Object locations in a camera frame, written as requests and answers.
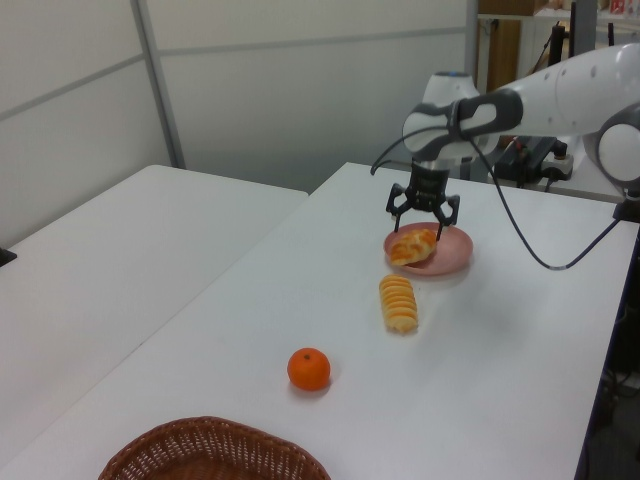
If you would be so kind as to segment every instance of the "white wall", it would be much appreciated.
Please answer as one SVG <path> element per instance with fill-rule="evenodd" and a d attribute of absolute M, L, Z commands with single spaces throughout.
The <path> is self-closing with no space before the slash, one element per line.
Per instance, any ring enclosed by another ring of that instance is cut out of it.
<path fill-rule="evenodd" d="M 129 0 L 0 2 L 0 246 L 168 164 Z"/>
<path fill-rule="evenodd" d="M 432 73 L 464 68 L 467 0 L 145 4 L 192 170 L 311 192 L 372 163 Z"/>

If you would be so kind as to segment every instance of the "pastry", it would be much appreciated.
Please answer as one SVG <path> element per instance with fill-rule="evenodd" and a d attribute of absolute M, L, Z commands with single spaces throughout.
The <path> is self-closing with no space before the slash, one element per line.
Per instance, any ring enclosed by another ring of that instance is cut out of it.
<path fill-rule="evenodd" d="M 407 265 L 426 260 L 436 249 L 436 234 L 429 229 L 411 230 L 397 240 L 389 252 L 391 265 Z"/>
<path fill-rule="evenodd" d="M 418 307 L 411 282 L 401 275 L 380 281 L 380 303 L 384 323 L 390 330 L 408 333 L 418 327 Z"/>

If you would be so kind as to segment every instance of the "cardboard box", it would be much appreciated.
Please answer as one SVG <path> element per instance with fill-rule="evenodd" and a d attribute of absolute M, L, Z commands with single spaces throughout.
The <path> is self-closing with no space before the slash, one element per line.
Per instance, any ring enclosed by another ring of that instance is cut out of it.
<path fill-rule="evenodd" d="M 530 17 L 548 3 L 549 0 L 478 0 L 478 13 Z"/>

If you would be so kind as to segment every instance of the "white table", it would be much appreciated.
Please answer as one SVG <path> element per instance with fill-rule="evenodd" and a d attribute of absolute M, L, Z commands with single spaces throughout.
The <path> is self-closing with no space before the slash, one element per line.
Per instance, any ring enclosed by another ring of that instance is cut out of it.
<path fill-rule="evenodd" d="M 492 186 L 451 180 L 468 269 L 412 277 L 415 335 L 383 327 L 378 282 L 392 183 L 348 164 L 0 472 L 97 478 L 148 429 L 214 415 L 308 449 L 334 479 L 573 479 L 637 225 L 574 269 L 526 253 Z M 564 263 L 611 204 L 507 189 L 540 255 Z M 403 218 L 423 220 L 418 212 Z M 298 348 L 323 350 L 332 385 L 289 386 Z"/>
<path fill-rule="evenodd" d="M 13 246 L 0 467 L 306 198 L 152 166 Z"/>

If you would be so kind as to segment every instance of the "black cable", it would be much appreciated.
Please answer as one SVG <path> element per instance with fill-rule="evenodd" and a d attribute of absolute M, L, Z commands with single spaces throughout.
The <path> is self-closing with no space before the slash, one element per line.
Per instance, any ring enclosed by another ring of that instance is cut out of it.
<path fill-rule="evenodd" d="M 520 240 L 522 240 L 522 243 L 527 248 L 527 250 L 529 251 L 531 256 L 536 260 L 536 262 L 538 262 L 544 268 L 547 268 L 547 269 L 553 270 L 553 271 L 561 271 L 561 270 L 570 269 L 576 263 L 578 263 L 580 260 L 582 260 L 593 249 L 593 247 L 595 247 L 600 242 L 600 240 L 602 240 L 604 237 L 606 237 L 607 234 L 611 230 L 613 230 L 613 228 L 618 224 L 619 220 L 614 220 L 613 222 L 611 222 L 611 224 L 607 228 L 605 228 L 602 231 L 602 233 L 600 235 L 598 235 L 596 237 L 596 239 L 593 242 L 591 242 L 589 244 L 589 246 L 580 255 L 578 255 L 576 258 L 574 258 L 571 262 L 567 263 L 566 265 L 552 266 L 552 265 L 549 265 L 549 264 L 545 263 L 544 261 L 542 261 L 540 259 L 540 257 L 538 257 L 538 255 L 536 255 L 536 253 L 533 251 L 533 249 L 529 245 L 529 242 L 527 242 L 526 238 L 524 238 L 524 235 L 522 234 L 522 231 L 520 230 L 520 227 L 518 227 L 518 224 L 516 223 L 516 220 L 513 218 L 513 214 L 511 213 L 511 209 L 509 208 L 509 205 L 507 205 L 507 200 L 504 198 L 504 194 L 502 193 L 502 188 L 500 188 L 500 185 L 498 184 L 498 179 L 493 174 L 493 169 L 491 168 L 491 165 L 489 165 L 489 162 L 488 162 L 487 158 L 484 156 L 482 151 L 478 148 L 478 145 L 476 145 L 476 143 L 473 140 L 469 139 L 468 142 L 471 144 L 473 149 L 476 151 L 476 153 L 480 157 L 480 160 L 482 160 L 482 163 L 484 163 L 484 166 L 487 168 L 487 171 L 489 172 L 489 175 L 491 175 L 491 178 L 493 179 L 493 183 L 496 186 L 496 189 L 498 190 L 498 195 L 500 196 L 500 200 L 502 201 L 502 205 L 504 206 L 504 209 L 507 212 L 509 220 L 511 220 L 511 224 L 513 225 L 513 228 L 516 230 L 516 233 L 520 237 Z"/>
<path fill-rule="evenodd" d="M 549 39 L 547 40 L 547 43 L 545 43 L 544 47 L 542 47 L 542 52 L 540 53 L 540 56 L 538 57 L 538 61 L 533 66 L 533 71 L 534 72 L 538 69 L 538 66 L 540 65 L 540 60 L 542 60 L 542 57 L 544 57 L 544 52 L 547 51 L 547 47 L 549 47 L 549 44 L 551 43 L 551 37 L 552 36 L 553 36 L 553 34 L 549 35 Z"/>
<path fill-rule="evenodd" d="M 396 148 L 400 143 L 404 142 L 407 138 L 413 137 L 414 135 L 418 135 L 419 133 L 423 133 L 423 132 L 429 132 L 432 130 L 447 130 L 447 127 L 442 126 L 442 127 L 425 127 L 425 128 L 420 128 L 418 130 L 416 130 L 415 132 L 411 132 L 408 133 L 406 135 L 404 135 L 403 137 L 399 138 L 398 140 L 396 140 L 395 142 L 393 142 L 391 145 L 389 145 L 389 147 L 382 152 L 382 155 L 380 155 L 375 162 L 373 162 L 373 165 L 371 165 L 371 175 L 374 175 L 376 173 L 376 170 L 378 170 L 378 168 L 380 168 L 382 165 L 392 162 L 394 160 L 389 160 L 386 162 L 382 162 L 382 160 L 384 159 L 384 157 L 387 156 L 387 154 L 393 150 L 394 148 Z"/>
<path fill-rule="evenodd" d="M 547 186 L 544 187 L 544 193 L 549 193 L 549 188 L 551 187 L 551 184 L 554 183 L 556 181 L 555 178 L 553 178 L 553 176 L 549 177 L 549 180 L 547 180 Z"/>
<path fill-rule="evenodd" d="M 400 160 L 385 160 L 384 162 L 380 162 L 377 166 L 376 166 L 376 170 L 384 165 L 387 165 L 388 163 L 393 163 L 395 165 L 402 165 L 403 167 L 409 167 L 411 168 L 411 162 L 402 162 Z"/>

